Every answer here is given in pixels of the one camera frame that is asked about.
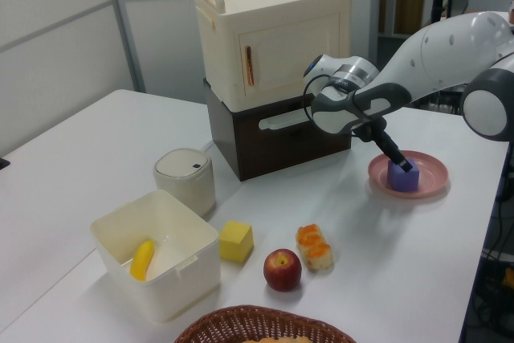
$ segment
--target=red apple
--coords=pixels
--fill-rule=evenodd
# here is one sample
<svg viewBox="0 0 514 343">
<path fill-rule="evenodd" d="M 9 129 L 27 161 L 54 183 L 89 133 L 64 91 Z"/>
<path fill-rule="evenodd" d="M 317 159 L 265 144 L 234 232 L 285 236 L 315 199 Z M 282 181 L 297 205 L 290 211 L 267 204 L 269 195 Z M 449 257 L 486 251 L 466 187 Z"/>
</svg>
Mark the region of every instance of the red apple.
<svg viewBox="0 0 514 343">
<path fill-rule="evenodd" d="M 277 249 L 264 260 L 264 278 L 276 291 L 291 291 L 300 283 L 302 264 L 295 252 Z"/>
</svg>

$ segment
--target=container lid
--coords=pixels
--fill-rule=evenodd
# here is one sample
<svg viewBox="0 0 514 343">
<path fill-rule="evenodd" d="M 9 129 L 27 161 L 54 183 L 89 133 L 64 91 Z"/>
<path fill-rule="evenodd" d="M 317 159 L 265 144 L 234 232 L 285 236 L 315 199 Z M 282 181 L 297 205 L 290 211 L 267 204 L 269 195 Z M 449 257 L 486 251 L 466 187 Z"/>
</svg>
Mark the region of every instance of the container lid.
<svg viewBox="0 0 514 343">
<path fill-rule="evenodd" d="M 176 149 L 167 153 L 155 165 L 166 176 L 184 178 L 197 173 L 209 162 L 209 157 L 196 149 Z"/>
</svg>

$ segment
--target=cabinet handle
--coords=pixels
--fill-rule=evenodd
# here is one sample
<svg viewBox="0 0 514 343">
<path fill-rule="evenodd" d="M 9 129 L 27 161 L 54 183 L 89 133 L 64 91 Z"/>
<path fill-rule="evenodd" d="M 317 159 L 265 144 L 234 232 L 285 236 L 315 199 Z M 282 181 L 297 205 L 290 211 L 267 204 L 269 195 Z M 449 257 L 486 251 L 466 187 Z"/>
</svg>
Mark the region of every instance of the cabinet handle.
<svg viewBox="0 0 514 343">
<path fill-rule="evenodd" d="M 253 66 L 251 65 L 251 47 L 250 46 L 245 46 L 244 47 L 244 51 L 245 51 L 246 57 L 247 57 L 248 84 L 250 86 L 253 86 L 254 85 L 254 69 L 253 69 Z"/>
</svg>

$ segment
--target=white canister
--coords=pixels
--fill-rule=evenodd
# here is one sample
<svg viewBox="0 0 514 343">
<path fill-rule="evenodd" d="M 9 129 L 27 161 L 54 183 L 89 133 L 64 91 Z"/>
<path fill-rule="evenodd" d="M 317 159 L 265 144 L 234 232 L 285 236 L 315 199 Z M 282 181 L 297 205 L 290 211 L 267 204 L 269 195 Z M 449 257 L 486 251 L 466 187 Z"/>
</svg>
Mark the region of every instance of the white canister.
<svg viewBox="0 0 514 343">
<path fill-rule="evenodd" d="M 215 203 L 214 174 L 210 157 L 196 149 L 175 149 L 153 168 L 157 187 L 166 190 L 203 217 Z"/>
</svg>

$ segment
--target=pink plate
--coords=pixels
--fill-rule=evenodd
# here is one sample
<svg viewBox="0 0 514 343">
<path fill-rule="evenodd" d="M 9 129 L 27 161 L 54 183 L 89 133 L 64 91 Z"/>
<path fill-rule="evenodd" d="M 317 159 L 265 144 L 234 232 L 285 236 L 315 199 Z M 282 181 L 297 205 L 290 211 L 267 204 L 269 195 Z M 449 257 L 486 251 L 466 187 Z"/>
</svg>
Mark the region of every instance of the pink plate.
<svg viewBox="0 0 514 343">
<path fill-rule="evenodd" d="M 412 150 L 402 150 L 406 158 L 412 158 L 419 169 L 418 190 L 415 192 L 397 192 L 392 190 L 387 182 L 387 163 L 385 154 L 375 157 L 368 165 L 368 175 L 371 182 L 379 189 L 393 196 L 403 198 L 423 198 L 437 194 L 448 181 L 448 170 L 437 158 L 425 153 Z"/>
</svg>

